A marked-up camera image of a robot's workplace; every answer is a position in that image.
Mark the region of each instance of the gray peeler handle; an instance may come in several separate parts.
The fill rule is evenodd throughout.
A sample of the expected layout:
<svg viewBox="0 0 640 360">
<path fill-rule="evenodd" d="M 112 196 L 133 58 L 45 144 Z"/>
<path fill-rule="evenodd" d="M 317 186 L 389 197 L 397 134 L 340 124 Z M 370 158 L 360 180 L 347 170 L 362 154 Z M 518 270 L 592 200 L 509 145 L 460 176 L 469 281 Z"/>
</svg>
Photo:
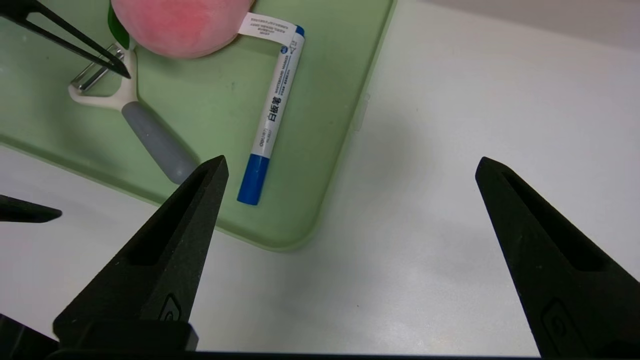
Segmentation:
<svg viewBox="0 0 640 360">
<path fill-rule="evenodd" d="M 122 115 L 169 180 L 182 184 L 196 169 L 196 161 L 138 101 L 126 104 Z"/>
</svg>

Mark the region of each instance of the blue marker end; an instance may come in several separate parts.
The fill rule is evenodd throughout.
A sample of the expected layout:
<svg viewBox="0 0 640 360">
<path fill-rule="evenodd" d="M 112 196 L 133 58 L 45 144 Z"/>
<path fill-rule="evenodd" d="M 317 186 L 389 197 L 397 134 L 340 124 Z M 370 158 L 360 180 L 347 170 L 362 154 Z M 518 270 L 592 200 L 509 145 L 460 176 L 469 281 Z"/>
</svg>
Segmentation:
<svg viewBox="0 0 640 360">
<path fill-rule="evenodd" d="M 302 28 L 302 26 L 296 25 L 296 32 L 302 35 L 302 37 L 305 37 L 305 30 Z"/>
<path fill-rule="evenodd" d="M 240 191 L 238 192 L 237 200 L 239 202 L 249 205 L 258 204 L 268 167 L 268 158 L 256 154 L 249 156 L 249 162 L 246 164 L 242 185 L 240 185 Z"/>
</svg>

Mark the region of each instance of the white surface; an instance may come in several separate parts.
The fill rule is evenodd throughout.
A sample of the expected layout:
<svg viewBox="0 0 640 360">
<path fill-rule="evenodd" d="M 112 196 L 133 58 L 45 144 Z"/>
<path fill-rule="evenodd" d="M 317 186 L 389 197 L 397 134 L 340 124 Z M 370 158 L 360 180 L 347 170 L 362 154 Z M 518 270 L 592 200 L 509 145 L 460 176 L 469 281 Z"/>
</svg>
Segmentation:
<svg viewBox="0 0 640 360">
<path fill-rule="evenodd" d="M 536 355 L 481 156 L 640 277 L 639 15 L 631 0 L 400 0 L 316 238 L 273 254 L 216 233 L 199 349 Z M 65 213 L 0 224 L 0 311 L 50 334 L 154 209 L 12 151 L 0 167 L 0 193 Z"/>
</svg>

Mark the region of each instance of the peeler blade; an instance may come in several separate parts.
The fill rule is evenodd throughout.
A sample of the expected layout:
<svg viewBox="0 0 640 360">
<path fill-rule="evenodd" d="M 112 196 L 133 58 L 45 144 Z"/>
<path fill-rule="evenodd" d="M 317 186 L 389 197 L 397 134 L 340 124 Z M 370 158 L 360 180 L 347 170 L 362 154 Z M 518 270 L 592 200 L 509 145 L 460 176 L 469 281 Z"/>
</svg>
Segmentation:
<svg viewBox="0 0 640 360">
<path fill-rule="evenodd" d="M 116 44 L 109 46 L 107 51 L 120 61 L 124 59 L 124 52 Z M 80 90 L 80 92 L 89 91 L 89 89 L 108 72 L 109 69 L 107 67 L 92 62 L 71 81 L 71 85 Z"/>
</svg>

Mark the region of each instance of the green tray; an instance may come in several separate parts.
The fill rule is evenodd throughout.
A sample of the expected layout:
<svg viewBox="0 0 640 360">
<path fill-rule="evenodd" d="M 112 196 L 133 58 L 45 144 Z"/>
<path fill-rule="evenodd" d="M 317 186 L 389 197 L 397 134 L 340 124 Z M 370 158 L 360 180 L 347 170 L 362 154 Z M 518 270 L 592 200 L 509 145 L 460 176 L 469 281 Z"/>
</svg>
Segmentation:
<svg viewBox="0 0 640 360">
<path fill-rule="evenodd" d="M 113 42 L 108 2 L 44 3 L 99 44 Z M 394 5 L 393 0 L 256 2 L 253 12 L 299 24 L 306 36 L 258 206 L 236 197 L 280 46 L 240 36 L 195 60 L 137 48 L 140 101 L 200 161 L 227 158 L 218 230 L 268 250 L 288 250 L 310 237 Z M 71 39 L 38 15 L 29 19 Z M 86 60 L 2 18 L 0 44 L 0 142 L 154 204 L 176 189 L 119 112 L 71 100 L 67 86 Z M 106 79 L 118 82 L 114 75 Z"/>
</svg>

